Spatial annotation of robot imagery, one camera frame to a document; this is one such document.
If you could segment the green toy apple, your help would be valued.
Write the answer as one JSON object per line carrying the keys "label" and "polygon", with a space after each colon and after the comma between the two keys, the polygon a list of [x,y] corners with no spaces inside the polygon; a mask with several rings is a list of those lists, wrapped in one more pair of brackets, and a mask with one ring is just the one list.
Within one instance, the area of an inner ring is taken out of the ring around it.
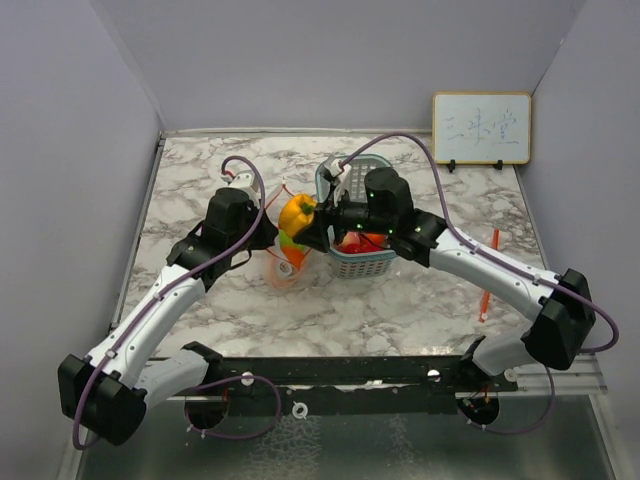
{"label": "green toy apple", "polygon": [[298,245],[282,229],[279,230],[278,240],[281,250],[285,248],[298,248]]}

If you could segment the yellow toy bell pepper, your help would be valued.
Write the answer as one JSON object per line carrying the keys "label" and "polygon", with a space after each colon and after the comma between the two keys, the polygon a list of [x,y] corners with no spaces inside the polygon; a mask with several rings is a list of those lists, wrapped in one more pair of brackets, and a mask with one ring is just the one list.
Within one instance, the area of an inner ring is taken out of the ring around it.
{"label": "yellow toy bell pepper", "polygon": [[317,202],[307,194],[293,196],[280,212],[279,227],[294,238],[313,223],[316,206]]}

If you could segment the clear zip bag orange zipper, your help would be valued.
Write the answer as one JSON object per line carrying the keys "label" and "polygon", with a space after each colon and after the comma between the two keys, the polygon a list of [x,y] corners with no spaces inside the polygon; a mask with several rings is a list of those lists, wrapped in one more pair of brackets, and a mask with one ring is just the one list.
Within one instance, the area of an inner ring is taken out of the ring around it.
{"label": "clear zip bag orange zipper", "polygon": [[[278,219],[282,208],[285,204],[293,197],[295,194],[287,187],[285,180],[281,181],[281,184],[276,187],[267,198],[266,204],[266,213],[272,223],[281,228],[278,225]],[[302,245],[298,245],[298,249],[303,251],[306,254],[305,260],[301,266],[300,270],[296,269],[296,275],[292,278],[281,279],[278,278],[274,274],[273,266],[276,260],[288,261],[285,257],[283,250],[280,249],[278,237],[276,239],[275,245],[266,250],[269,255],[269,265],[266,269],[266,280],[267,282],[276,289],[285,289],[288,287],[292,287],[297,281],[299,281],[304,273],[304,270],[308,264],[308,256],[311,252],[311,249]]]}

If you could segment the orange toy persimmon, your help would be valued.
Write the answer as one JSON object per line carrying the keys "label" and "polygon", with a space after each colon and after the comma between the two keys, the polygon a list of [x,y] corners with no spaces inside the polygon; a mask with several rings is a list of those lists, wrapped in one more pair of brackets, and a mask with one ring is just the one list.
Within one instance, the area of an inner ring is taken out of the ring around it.
{"label": "orange toy persimmon", "polygon": [[300,270],[305,260],[306,254],[295,247],[284,247],[283,253],[287,260],[294,266],[295,269]]}

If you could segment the red toy apple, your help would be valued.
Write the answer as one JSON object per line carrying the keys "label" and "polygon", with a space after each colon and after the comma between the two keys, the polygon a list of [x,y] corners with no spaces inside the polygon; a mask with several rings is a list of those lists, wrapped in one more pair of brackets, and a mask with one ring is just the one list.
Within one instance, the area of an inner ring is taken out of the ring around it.
{"label": "red toy apple", "polygon": [[288,261],[276,260],[273,270],[274,274],[281,279],[292,278],[296,275],[295,267]]}

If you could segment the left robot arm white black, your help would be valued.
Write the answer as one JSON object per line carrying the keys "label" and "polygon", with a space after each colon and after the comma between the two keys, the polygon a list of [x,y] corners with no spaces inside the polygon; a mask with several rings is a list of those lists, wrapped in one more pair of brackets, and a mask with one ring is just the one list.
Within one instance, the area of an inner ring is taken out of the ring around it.
{"label": "left robot arm white black", "polygon": [[231,183],[216,191],[206,216],[176,243],[143,300],[84,357],[68,355],[57,376],[62,413],[73,422],[72,442],[85,450],[80,430],[118,446],[139,428],[147,411],[182,391],[206,395],[220,386],[265,379],[245,371],[226,375],[222,358],[193,342],[157,364],[148,363],[179,318],[227,272],[239,252],[274,244],[277,228],[265,213],[263,184]]}

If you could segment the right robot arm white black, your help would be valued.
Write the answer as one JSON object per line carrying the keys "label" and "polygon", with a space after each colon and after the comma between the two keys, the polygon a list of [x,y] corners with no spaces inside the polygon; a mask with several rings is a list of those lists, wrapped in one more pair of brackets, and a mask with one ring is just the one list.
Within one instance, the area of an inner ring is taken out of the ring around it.
{"label": "right robot arm white black", "polygon": [[462,278],[508,303],[530,327],[474,341],[461,358],[459,378],[481,391],[508,369],[539,363],[568,369],[595,323],[586,278],[569,269],[559,275],[516,261],[460,234],[445,219],[416,208],[409,184],[391,167],[364,179],[366,199],[329,193],[320,203],[291,199],[280,227],[297,244],[326,252],[347,233],[386,236],[399,257]]}

